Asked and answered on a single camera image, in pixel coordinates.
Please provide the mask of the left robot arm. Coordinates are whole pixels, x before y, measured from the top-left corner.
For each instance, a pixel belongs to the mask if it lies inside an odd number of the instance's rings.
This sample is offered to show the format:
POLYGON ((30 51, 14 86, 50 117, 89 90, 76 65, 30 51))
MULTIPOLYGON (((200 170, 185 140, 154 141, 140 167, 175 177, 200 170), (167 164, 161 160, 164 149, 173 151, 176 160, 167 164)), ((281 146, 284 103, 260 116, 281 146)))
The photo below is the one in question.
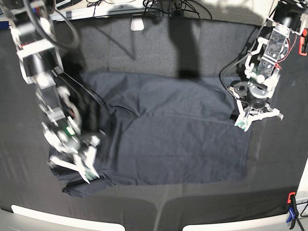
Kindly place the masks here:
POLYGON ((306 0, 280 0, 267 17, 266 21, 272 25, 269 37, 257 37, 243 58, 245 79, 228 88, 239 111, 234 124, 236 127, 247 131, 257 120, 270 117, 283 119, 277 108, 271 108, 269 99, 273 97, 280 79, 279 64, 287 58, 294 45, 290 35, 302 35, 305 21, 301 17, 307 13, 306 0))

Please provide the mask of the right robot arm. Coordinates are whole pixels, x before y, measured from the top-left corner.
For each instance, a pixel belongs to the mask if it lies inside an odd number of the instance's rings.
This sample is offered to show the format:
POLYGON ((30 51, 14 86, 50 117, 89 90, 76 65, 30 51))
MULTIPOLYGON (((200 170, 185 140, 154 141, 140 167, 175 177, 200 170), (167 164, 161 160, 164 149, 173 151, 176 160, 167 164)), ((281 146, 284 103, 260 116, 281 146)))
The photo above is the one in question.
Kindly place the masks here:
POLYGON ((59 50, 77 48, 78 32, 71 27, 72 41, 58 42, 49 17, 51 7, 44 0, 3 0, 0 8, 10 24, 22 77, 36 86, 45 114, 44 137, 56 150, 50 163, 78 172, 85 182, 99 178, 94 162, 101 140, 93 132, 82 132, 82 117, 70 100, 70 90, 56 83, 65 76, 59 50))

